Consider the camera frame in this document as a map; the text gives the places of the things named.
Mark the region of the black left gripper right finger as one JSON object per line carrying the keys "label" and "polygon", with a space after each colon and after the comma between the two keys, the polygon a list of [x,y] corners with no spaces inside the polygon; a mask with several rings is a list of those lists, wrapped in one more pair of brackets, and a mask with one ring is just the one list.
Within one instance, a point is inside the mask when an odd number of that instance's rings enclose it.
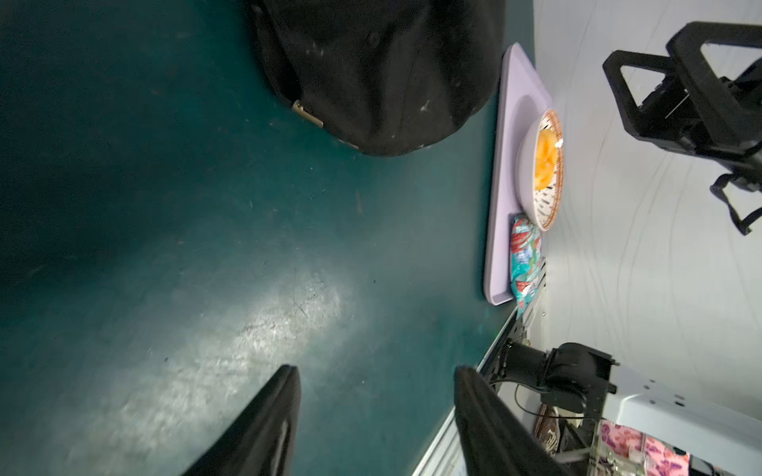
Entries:
{"label": "black left gripper right finger", "polygon": [[454,372],[454,419],[469,475],[568,475],[473,368]]}

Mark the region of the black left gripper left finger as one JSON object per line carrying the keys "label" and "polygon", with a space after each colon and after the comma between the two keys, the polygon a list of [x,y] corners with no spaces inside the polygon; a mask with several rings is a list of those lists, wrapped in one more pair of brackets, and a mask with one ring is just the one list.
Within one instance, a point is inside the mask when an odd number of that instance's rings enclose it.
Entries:
{"label": "black left gripper left finger", "polygon": [[297,367],[281,366],[188,475],[289,475],[301,406]]}

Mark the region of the black baseball cap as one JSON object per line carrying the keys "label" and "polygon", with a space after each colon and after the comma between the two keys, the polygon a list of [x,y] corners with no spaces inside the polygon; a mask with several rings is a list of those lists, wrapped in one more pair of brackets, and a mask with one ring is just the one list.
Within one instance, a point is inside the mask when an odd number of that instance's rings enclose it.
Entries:
{"label": "black baseball cap", "polygon": [[259,65],[297,115],[371,156],[442,141],[500,77],[501,1],[251,1]]}

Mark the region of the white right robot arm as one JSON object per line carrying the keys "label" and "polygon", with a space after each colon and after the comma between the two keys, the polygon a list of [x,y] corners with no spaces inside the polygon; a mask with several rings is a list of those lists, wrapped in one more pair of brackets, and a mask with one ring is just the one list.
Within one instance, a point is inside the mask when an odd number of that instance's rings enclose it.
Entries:
{"label": "white right robot arm", "polygon": [[[702,52],[706,44],[759,49],[761,29],[692,22],[668,41],[666,56],[616,51],[602,68],[624,129],[664,151],[720,164],[724,173],[710,192],[727,202],[728,186],[761,188],[761,65],[720,77]],[[759,420],[684,398],[591,347],[568,342],[544,352],[509,343],[495,379],[526,386],[581,420],[676,444],[732,474],[761,471]]]}

